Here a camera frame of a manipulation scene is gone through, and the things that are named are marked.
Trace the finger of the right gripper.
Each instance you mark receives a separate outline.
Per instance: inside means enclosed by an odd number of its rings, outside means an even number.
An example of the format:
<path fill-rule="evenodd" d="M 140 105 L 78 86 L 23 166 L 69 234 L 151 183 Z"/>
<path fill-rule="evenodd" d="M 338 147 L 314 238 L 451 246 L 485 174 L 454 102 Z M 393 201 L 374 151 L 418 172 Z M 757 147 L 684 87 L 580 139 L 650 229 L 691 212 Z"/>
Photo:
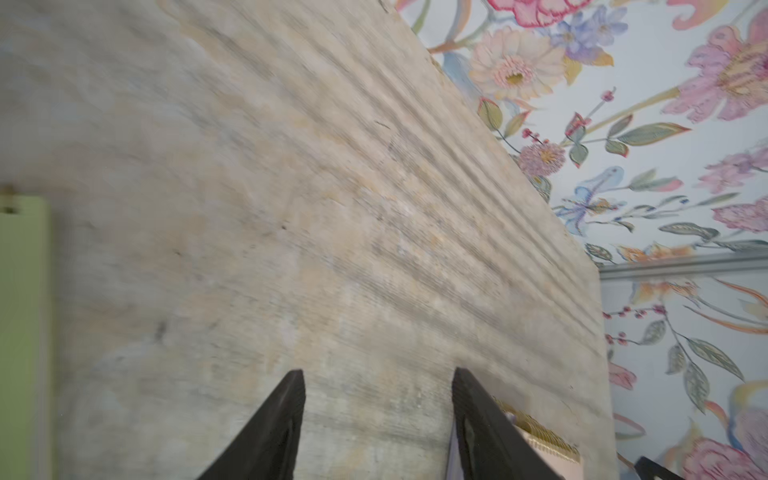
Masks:
<path fill-rule="evenodd" d="M 681 476 L 647 457 L 640 457 L 634 464 L 634 470 L 640 480 L 683 480 Z"/>

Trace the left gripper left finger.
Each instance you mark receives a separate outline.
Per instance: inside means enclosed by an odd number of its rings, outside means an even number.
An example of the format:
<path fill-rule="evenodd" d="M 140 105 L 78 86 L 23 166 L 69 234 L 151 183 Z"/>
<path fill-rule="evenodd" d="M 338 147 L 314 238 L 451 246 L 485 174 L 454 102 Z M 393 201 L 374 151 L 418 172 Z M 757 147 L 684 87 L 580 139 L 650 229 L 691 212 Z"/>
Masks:
<path fill-rule="evenodd" d="M 303 371 L 289 371 L 202 479 L 292 479 L 306 401 Z"/>

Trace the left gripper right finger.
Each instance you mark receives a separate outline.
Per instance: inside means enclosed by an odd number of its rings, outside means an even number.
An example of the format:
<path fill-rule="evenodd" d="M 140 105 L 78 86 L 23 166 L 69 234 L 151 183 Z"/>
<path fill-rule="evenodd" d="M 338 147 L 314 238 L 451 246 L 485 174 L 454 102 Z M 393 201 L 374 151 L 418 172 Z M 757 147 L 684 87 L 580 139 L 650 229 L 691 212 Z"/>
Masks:
<path fill-rule="evenodd" d="M 458 451 L 466 479 L 559 478 L 466 368 L 454 371 L 452 404 Z"/>

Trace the purple calendar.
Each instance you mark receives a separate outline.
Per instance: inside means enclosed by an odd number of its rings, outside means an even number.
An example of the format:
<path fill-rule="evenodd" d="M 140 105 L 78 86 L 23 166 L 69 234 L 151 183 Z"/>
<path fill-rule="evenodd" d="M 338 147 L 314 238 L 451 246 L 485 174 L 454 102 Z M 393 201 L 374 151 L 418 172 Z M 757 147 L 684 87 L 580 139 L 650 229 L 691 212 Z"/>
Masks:
<path fill-rule="evenodd" d="M 448 460 L 445 472 L 445 480 L 462 479 L 463 473 L 461 469 L 461 461 L 458 453 L 457 441 L 454 437 L 451 438 Z"/>

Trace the peach pink calendar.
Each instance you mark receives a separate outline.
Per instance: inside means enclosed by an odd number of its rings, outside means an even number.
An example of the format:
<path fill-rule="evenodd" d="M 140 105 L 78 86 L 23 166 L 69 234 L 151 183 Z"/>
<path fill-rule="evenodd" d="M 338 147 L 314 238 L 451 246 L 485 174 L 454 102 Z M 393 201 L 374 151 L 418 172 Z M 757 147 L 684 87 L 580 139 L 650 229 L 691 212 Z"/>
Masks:
<path fill-rule="evenodd" d="M 528 445 L 561 479 L 585 479 L 582 456 L 573 445 L 567 443 L 532 416 L 518 411 L 500 400 L 496 400 L 496 403 Z"/>

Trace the lime green calendar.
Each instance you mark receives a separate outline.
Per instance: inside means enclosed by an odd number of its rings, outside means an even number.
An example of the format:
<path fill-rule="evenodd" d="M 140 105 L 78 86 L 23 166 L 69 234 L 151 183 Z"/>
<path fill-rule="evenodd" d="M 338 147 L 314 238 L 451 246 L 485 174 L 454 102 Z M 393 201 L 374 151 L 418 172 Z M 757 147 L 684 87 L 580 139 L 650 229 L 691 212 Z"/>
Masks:
<path fill-rule="evenodd" d="M 1 477 L 52 479 L 51 218 L 40 197 L 1 196 Z"/>

